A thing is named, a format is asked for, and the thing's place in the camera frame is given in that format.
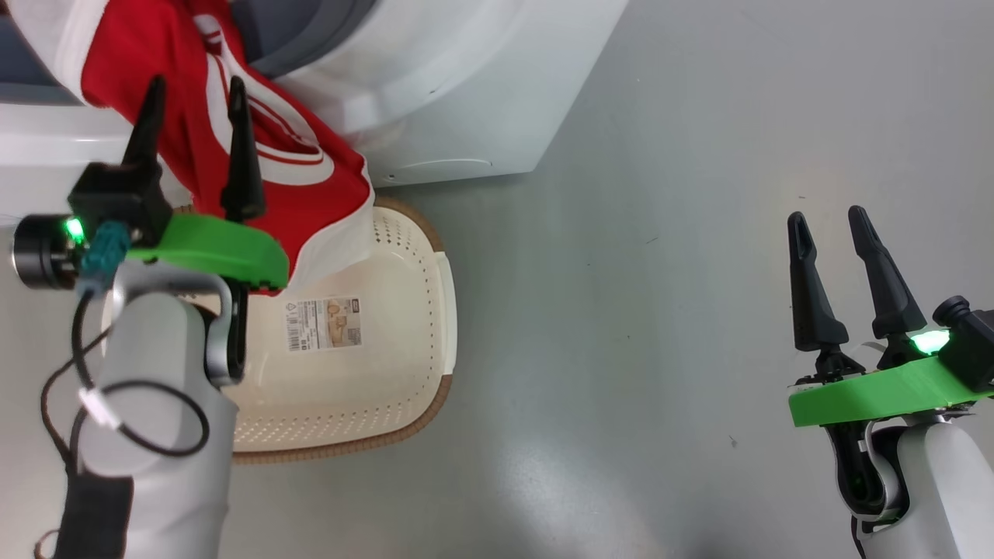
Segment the product label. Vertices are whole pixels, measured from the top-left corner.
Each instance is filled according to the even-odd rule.
[[[363,344],[358,297],[301,300],[289,302],[283,309],[290,353]]]

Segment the robotic arm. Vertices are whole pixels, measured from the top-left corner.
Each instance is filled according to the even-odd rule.
[[[219,389],[242,380],[249,293],[287,283],[279,243],[241,225],[265,211],[244,85],[231,86],[227,220],[173,215],[162,197],[164,100],[157,79],[122,164],[86,169],[71,216],[29,216],[14,236],[24,284],[81,296],[73,350],[83,407],[60,448],[69,483],[56,559],[217,557],[238,411]],[[111,281],[112,331],[94,381],[83,315]],[[193,293],[217,296],[220,312],[178,297]]]
[[[815,374],[798,380],[790,397],[794,425],[828,434],[864,559],[990,557],[994,472],[952,421],[994,396],[994,312],[953,297],[933,316],[948,330],[909,337],[925,327],[924,316],[866,211],[853,206],[849,222],[870,278],[874,334],[887,349],[870,374],[842,353],[849,334],[815,269],[804,216],[791,215],[794,345],[819,352]],[[878,428],[893,418],[905,425]]]

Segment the white cable tie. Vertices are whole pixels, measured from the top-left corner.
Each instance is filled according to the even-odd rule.
[[[100,389],[94,388],[87,390],[86,388],[80,388],[80,402],[83,403],[86,412],[93,418],[97,425],[110,427],[111,429],[117,429],[121,426],[121,418],[110,409],[110,404],[103,396],[103,393],[100,392]]]

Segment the red and white towel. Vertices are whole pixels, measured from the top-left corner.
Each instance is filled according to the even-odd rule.
[[[366,161],[256,73],[226,0],[9,0],[42,62],[86,103],[133,122],[149,82],[166,79],[159,153],[202,213],[224,216],[228,86],[245,81],[268,212],[248,224],[290,257],[288,289],[364,259],[374,194]]]

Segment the barcode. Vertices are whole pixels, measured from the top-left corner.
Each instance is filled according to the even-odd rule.
[[[286,315],[286,343],[290,351],[300,351],[300,318],[297,314]]]

